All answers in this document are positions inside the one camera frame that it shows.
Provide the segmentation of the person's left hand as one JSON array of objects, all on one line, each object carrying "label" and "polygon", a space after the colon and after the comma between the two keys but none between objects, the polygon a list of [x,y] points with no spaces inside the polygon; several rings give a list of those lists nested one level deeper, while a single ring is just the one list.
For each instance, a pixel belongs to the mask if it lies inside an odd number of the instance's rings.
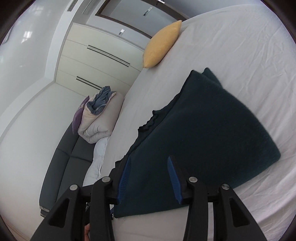
[{"label": "person's left hand", "polygon": [[90,241],[89,232],[90,232],[90,224],[87,224],[84,227],[84,241]]}]

